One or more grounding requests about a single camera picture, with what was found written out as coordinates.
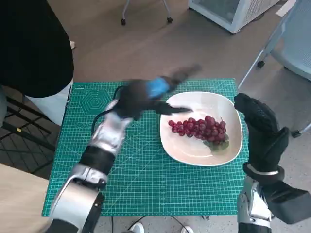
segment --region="black wire grid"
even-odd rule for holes
[[[0,163],[36,174],[53,162],[58,127],[26,106],[24,98],[18,102],[7,97],[7,102],[8,114],[0,129]]]

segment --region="black shirt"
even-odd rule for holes
[[[73,77],[72,52],[48,3],[4,0],[0,9],[0,84],[36,98],[61,91]]]

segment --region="grape bunch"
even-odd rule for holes
[[[226,122],[223,120],[217,122],[213,117],[206,116],[205,119],[195,120],[190,117],[184,122],[177,122],[170,120],[169,126],[173,133],[178,133],[179,136],[187,135],[187,137],[195,136],[197,139],[208,141],[214,145],[222,144],[227,140],[226,136]]]

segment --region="robotic hand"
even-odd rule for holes
[[[289,129],[279,130],[274,112],[265,104],[240,93],[235,108],[244,114],[249,132],[246,177],[238,197],[240,233],[270,233],[271,213],[287,224],[311,217],[311,196],[284,183],[278,165],[289,143]]]
[[[138,120],[144,110],[166,115],[191,111],[173,108],[159,99],[199,69],[200,66],[193,65],[179,69],[170,77],[133,80],[122,87],[119,100],[110,102],[94,119],[91,140],[56,196],[45,232],[55,232],[60,227],[67,233],[94,231],[104,201],[100,190],[108,182],[107,176],[123,144],[126,128],[133,120]],[[95,130],[97,119],[103,115],[104,121]]]

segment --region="silver robot arm segment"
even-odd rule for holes
[[[107,110],[115,105],[111,102]],[[93,232],[101,213],[104,197],[100,190],[108,182],[108,174],[125,138],[131,118],[121,119],[114,111],[105,115],[64,186],[56,196],[50,212],[49,228],[66,232]]]
[[[271,212],[259,183],[249,176],[238,197],[238,223],[240,233],[271,232]]]

